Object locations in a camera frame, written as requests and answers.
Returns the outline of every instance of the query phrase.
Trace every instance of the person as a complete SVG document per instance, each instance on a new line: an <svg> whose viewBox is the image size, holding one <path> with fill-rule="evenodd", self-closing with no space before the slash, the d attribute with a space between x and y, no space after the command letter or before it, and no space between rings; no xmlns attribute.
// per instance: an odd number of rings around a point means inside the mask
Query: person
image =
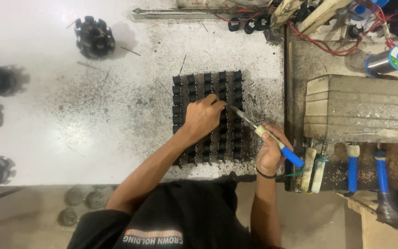
<svg viewBox="0 0 398 249"><path fill-rule="evenodd" d="M225 102L210 94L190 103L185 124L113 192L104 210L84 214L68 249L280 248L275 179L285 161L267 133L256 158L251 233L236 218L235 181L159 184L176 158L219 124ZM265 127L292 150L283 131Z"/></svg>

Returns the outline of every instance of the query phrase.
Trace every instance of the gray surface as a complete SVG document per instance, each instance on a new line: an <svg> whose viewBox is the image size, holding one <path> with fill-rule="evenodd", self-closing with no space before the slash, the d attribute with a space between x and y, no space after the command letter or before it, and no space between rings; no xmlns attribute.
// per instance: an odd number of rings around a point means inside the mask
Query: gray surface
<svg viewBox="0 0 398 249"><path fill-rule="evenodd" d="M398 143L398 81L343 75L309 81L304 136Z"/></svg>

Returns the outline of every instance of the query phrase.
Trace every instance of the green wire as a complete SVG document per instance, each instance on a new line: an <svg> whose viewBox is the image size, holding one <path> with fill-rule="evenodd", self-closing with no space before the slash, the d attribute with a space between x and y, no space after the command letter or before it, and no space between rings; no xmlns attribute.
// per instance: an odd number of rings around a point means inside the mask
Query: green wire
<svg viewBox="0 0 398 249"><path fill-rule="evenodd" d="M297 171L297 172L294 172L294 173L292 173L292 174L287 174L287 175L279 175L278 177L285 177L285 176L295 176L295 175L303 175L303 171L304 171L304 169L301 169L301 170L299 170L299 171Z"/></svg>

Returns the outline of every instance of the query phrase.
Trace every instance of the gray floor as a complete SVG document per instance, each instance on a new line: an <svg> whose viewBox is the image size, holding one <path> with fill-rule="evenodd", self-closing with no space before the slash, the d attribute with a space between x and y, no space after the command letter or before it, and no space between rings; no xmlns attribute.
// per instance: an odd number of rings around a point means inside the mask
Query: gray floor
<svg viewBox="0 0 398 249"><path fill-rule="evenodd" d="M65 208L67 186L38 186L0 199L1 249L61 249L74 228L59 226L56 218ZM255 183L240 183L237 217L249 226ZM304 195L277 185L283 246L287 249L360 249L361 217L332 192Z"/></svg>

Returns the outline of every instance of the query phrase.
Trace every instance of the dirty surface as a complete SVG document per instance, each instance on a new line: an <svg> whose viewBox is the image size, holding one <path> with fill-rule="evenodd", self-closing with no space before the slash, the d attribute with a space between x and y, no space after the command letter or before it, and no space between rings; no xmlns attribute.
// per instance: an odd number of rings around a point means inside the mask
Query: dirty surface
<svg viewBox="0 0 398 249"><path fill-rule="evenodd" d="M384 43L362 42L357 54L353 57L336 57L317 49L310 42L294 41L290 43L292 53L292 63L288 65L289 72L292 73L293 95L287 99L292 99L291 117L288 117L287 124L290 124L295 151L303 155L303 117L305 115L305 95L307 82L313 78L325 74L340 74L351 76L366 77L366 72L362 67L364 59L371 53L384 50ZM338 42L330 42L336 50L348 48L351 44L339 46ZM376 148L374 143L360 143L359 157L359 190L378 189L377 171L373 158L373 150ZM384 144L387 150L387 172L391 188L398 189L398 144ZM347 190L348 189L348 156L344 144L330 144L328 153L329 162L325 165L324 180L321 190ZM300 191L301 177L290 178L291 191Z"/></svg>
<svg viewBox="0 0 398 249"><path fill-rule="evenodd" d="M58 2L23 3L37 12L0 6L0 27L8 30L0 32L0 66L18 69L23 87L0 98L0 155L17 171L9 185L120 183L172 136L171 86L178 74L241 69L246 111L283 125L283 47L262 32L229 32L218 21L132 20L137 6L168 9L174 1ZM73 26L66 29L86 13L112 29L116 50L106 60L85 59ZM172 167L165 178L233 171L254 174L254 162Z"/></svg>

